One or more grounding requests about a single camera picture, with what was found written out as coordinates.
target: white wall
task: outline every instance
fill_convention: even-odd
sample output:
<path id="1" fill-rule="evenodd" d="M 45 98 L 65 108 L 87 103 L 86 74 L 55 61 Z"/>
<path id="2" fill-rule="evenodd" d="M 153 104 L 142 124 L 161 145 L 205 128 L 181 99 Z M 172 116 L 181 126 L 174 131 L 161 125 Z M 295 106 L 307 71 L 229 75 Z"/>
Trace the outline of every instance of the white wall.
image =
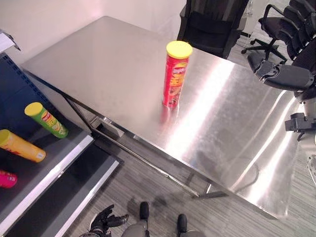
<path id="1" fill-rule="evenodd" d="M 0 29 L 22 49 L 7 53 L 23 63 L 103 16 L 103 7 L 102 0 L 0 0 Z"/>
<path id="2" fill-rule="evenodd" d="M 175 39 L 186 0 L 106 0 L 105 15 Z"/>
<path id="3" fill-rule="evenodd" d="M 7 53 L 18 64 L 74 31 L 108 15 L 176 38 L 185 0 L 0 0 L 0 29 L 22 49 Z"/>

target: chair base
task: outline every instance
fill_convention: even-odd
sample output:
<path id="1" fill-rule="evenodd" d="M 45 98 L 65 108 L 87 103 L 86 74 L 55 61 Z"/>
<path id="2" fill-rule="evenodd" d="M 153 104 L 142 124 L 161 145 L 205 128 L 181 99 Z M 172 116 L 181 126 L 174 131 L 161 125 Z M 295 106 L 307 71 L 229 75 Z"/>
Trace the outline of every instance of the chair base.
<path id="1" fill-rule="evenodd" d="M 269 54 L 273 53 L 277 57 L 283 59 L 283 61 L 280 62 L 280 64 L 284 64 L 287 59 L 277 50 L 278 45 L 273 45 L 275 43 L 276 39 L 273 39 L 270 43 L 263 42 L 259 39 L 254 39 L 250 42 L 250 44 L 254 44 L 255 42 L 259 43 L 260 46 L 254 46 L 254 47 L 248 47 L 241 51 L 242 54 L 246 53 L 248 50 L 264 50 L 266 53 L 266 60 L 269 59 Z"/>

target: white shelf edge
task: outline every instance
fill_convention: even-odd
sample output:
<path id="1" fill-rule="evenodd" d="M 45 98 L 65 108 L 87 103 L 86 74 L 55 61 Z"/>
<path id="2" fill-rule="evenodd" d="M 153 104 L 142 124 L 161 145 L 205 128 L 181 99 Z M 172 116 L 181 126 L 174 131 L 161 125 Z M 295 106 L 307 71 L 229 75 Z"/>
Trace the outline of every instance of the white shelf edge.
<path id="1" fill-rule="evenodd" d="M 64 172 L 65 168 L 89 145 L 93 138 L 87 135 L 25 196 L 25 198 L 0 223 L 0 236 L 15 223 L 46 188 Z"/>
<path id="2" fill-rule="evenodd" d="M 67 229 L 70 227 L 70 225 L 74 222 L 74 220 L 79 216 L 79 214 L 82 212 L 82 210 L 88 205 L 88 203 L 91 201 L 91 199 L 94 197 L 94 195 L 98 192 L 98 190 L 101 188 L 101 186 L 107 181 L 107 179 L 110 177 L 110 175 L 113 173 L 113 171 L 116 169 L 116 167 L 119 165 L 119 162 L 116 160 L 111 165 L 111 167 L 108 169 L 107 172 L 102 176 L 102 178 L 99 180 L 99 182 L 90 190 L 88 195 L 84 198 L 84 200 L 80 203 L 80 205 L 76 208 L 76 210 L 72 213 L 72 215 L 68 218 L 68 220 L 65 222 L 65 224 L 60 228 L 58 233 L 55 235 L 55 237 L 62 237 L 64 233 L 67 231 Z"/>

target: red pringles can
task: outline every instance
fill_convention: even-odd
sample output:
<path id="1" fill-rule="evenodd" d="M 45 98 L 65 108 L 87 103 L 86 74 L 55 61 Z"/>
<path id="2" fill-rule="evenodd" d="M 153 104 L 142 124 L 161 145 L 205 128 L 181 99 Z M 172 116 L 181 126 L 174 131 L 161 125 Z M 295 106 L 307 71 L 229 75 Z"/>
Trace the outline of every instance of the red pringles can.
<path id="1" fill-rule="evenodd" d="M 11 174 L 9 172 L 0 170 L 0 187 L 1 188 L 12 188 L 16 182 L 18 181 L 18 177 L 15 174 Z"/>
<path id="2" fill-rule="evenodd" d="M 166 49 L 167 61 L 162 103 L 168 108 L 174 108 L 178 105 L 189 56 L 193 49 L 191 45 L 183 41 L 172 41 Z"/>

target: robotic arm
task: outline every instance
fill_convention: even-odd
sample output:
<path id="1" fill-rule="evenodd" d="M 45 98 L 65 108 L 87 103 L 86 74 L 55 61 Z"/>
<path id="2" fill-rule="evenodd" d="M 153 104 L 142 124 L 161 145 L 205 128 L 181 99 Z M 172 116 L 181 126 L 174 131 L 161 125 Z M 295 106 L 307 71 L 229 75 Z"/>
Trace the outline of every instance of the robotic arm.
<path id="1" fill-rule="evenodd" d="M 250 54 L 248 62 L 260 81 L 271 87 L 294 91 L 298 101 L 304 104 L 305 113 L 292 114 L 290 120 L 285 121 L 285 130 L 299 132 L 301 135 L 305 131 L 316 130 L 316 113 L 313 109 L 316 85 L 313 74 L 296 66 L 276 65 L 264 60 L 258 53 Z"/>
<path id="2" fill-rule="evenodd" d="M 282 89 L 303 92 L 314 85 L 314 76 L 305 69 L 290 65 L 276 65 L 264 60 L 258 53 L 248 56 L 254 74 L 264 84 Z"/>

